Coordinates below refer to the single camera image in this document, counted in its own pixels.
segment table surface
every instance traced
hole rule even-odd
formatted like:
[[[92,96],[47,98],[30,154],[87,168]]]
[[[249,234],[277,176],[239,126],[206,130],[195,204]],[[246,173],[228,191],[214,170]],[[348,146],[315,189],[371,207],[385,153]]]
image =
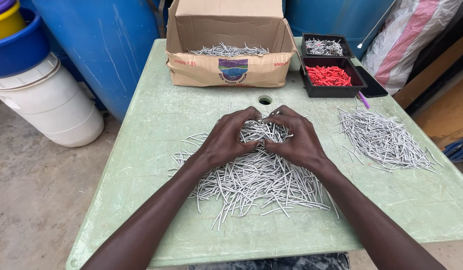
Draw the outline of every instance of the table surface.
[[[395,173],[364,166],[350,159],[342,145],[351,145],[339,132],[338,110],[356,107],[354,98],[309,98],[298,73],[295,55],[282,88],[173,86],[165,65],[165,40],[151,49],[138,87],[80,228],[66,268],[78,270],[95,250],[168,179],[175,167],[171,155],[192,149],[186,137],[210,131],[229,102],[232,110],[250,105],[266,112],[277,100],[299,114],[308,115],[330,159],[361,192],[420,243],[463,240],[463,175],[390,96],[369,98],[371,110],[405,120],[420,146],[431,149],[444,167],[437,174],[424,169]],[[258,97],[268,95],[272,104]],[[374,163],[366,156],[365,163]],[[290,219],[271,209],[254,207],[245,217],[228,217],[220,232],[210,229],[222,201],[200,205],[185,202],[158,247],[151,268],[173,265],[238,261],[362,249],[344,218],[332,211],[295,207]]]

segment left hand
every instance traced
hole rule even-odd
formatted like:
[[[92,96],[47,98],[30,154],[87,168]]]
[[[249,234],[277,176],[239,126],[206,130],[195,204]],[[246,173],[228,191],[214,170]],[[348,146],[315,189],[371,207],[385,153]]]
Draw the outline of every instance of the left hand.
[[[242,143],[240,131],[246,121],[260,119],[261,113],[252,106],[224,115],[216,122],[210,135],[194,156],[211,170],[254,151],[260,141]]]

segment pink striped sack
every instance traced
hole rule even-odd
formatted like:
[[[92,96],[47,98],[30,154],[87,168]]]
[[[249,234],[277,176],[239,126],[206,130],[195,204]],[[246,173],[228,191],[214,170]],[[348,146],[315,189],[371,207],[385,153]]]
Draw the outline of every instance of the pink striped sack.
[[[398,0],[361,60],[395,95],[405,86],[420,51],[450,22],[463,0]]]

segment hand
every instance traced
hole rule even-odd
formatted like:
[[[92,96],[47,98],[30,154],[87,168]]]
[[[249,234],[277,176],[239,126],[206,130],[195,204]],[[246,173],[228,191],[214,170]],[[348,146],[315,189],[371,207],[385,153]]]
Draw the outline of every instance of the hand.
[[[274,143],[265,139],[266,151],[283,157],[293,165],[309,169],[314,174],[318,169],[327,167],[331,163],[320,144],[313,124],[291,108],[282,105],[263,122],[286,126],[289,128],[289,134],[293,134],[293,137],[287,138],[283,143]]]
[[[252,106],[224,115],[216,122],[210,135],[195,155],[197,158],[203,159],[210,170],[254,151],[260,141],[242,143],[239,139],[240,131],[246,121],[258,121],[260,119],[261,113]]]

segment printed logo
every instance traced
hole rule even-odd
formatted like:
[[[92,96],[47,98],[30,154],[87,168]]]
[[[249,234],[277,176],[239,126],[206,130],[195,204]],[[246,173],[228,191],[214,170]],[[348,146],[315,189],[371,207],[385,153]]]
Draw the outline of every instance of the printed logo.
[[[222,72],[219,74],[220,79],[228,84],[242,83],[246,78],[248,71],[248,59],[218,59],[218,69]]]

